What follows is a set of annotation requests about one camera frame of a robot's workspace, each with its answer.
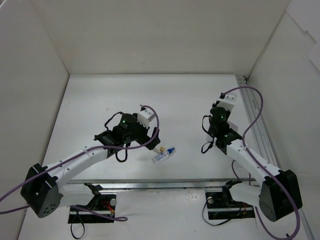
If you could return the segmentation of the beige eraser block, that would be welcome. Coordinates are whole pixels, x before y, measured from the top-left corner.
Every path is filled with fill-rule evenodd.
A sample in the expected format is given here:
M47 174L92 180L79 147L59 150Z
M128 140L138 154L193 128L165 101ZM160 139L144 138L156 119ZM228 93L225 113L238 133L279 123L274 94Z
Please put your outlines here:
M156 152L157 154L159 154L161 152L160 149L158 149L158 148L154 148L153 151Z

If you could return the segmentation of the clear blue spray bottle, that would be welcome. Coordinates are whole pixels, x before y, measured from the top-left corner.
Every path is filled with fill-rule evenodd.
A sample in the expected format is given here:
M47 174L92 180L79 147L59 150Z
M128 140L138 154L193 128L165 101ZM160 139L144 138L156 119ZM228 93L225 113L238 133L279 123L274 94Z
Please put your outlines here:
M159 163L165 161L166 159L168 159L175 151L176 151L175 147L165 149L164 151L161 151L160 153L158 153L151 160L155 165L159 164Z

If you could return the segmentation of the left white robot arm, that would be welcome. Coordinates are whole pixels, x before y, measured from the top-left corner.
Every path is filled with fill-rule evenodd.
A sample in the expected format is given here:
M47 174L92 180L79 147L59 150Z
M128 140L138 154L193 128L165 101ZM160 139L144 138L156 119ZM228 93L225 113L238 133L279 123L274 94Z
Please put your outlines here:
M153 129L151 136L148 135L150 122L159 120L154 111L143 107L138 113L121 112L120 115L118 125L95 135L93 140L75 155L49 166L37 163L30 167L20 194L38 218L45 218L57 208L68 205L96 209L100 204L100 197L94 186L85 183L81 187L68 190L68 182L119 151L131 150L132 142L138 144L136 149L146 147L148 150L153 150L161 142L158 126Z

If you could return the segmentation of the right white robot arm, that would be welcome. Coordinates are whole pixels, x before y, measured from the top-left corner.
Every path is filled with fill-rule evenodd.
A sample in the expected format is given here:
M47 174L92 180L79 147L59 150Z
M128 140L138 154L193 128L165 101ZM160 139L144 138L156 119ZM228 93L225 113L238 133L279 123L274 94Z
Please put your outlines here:
M233 107L222 100L213 103L208 132L215 146L246 169L259 186L230 180L222 187L221 200L227 206L243 202L258 207L269 221L276 222L303 206L298 178L293 171L281 170L244 146L242 136L228 122Z

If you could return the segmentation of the white container box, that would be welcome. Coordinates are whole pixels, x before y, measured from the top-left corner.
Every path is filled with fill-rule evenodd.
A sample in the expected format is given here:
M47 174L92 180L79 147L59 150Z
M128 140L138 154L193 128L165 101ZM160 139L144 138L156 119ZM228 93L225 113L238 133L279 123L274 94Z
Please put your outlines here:
M238 126L232 122L228 122L229 123L229 127L234 130L235 132L238 132Z

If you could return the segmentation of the front aluminium rail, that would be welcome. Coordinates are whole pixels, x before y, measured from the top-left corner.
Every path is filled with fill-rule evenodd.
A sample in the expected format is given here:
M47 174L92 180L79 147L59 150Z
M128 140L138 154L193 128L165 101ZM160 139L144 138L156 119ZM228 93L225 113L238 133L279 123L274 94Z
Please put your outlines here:
M165 180L88 180L89 185L98 187L99 191L140 191L140 190L178 190L178 189L218 189L235 178L190 178Z

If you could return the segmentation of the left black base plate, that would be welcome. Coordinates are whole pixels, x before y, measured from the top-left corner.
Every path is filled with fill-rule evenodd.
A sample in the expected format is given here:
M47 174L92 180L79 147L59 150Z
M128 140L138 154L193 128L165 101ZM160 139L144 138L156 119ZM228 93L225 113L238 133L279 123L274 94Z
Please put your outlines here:
M95 197L88 205L81 205L81 207L113 218L116 204L117 195L115 193L108 193ZM114 223L114 220L99 217L90 212L70 208L67 223L80 224L81 222L84 224L107 224Z

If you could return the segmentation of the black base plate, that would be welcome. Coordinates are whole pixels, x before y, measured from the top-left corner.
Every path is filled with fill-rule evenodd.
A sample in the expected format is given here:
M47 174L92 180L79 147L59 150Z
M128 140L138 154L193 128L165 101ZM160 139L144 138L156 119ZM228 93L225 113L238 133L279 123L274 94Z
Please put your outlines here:
M108 193L95 197L88 205L81 205L81 207L113 218L116 204L117 195L115 193ZM107 224L114 223L114 220L99 217L90 212L70 208L67 223L80 224L81 222L84 224Z
M254 219L254 208L243 202L236 201L227 204L223 199L222 192L206 192L206 204L204 213L209 220L226 221L233 219Z

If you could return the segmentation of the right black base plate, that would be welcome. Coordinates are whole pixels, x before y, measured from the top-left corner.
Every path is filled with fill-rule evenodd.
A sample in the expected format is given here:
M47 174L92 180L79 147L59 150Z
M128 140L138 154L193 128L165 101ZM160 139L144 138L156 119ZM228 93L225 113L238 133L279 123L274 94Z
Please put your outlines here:
M233 219L254 219L254 208L243 202L236 201L227 204L223 199L222 192L206 192L206 204L204 213L209 220L226 221Z

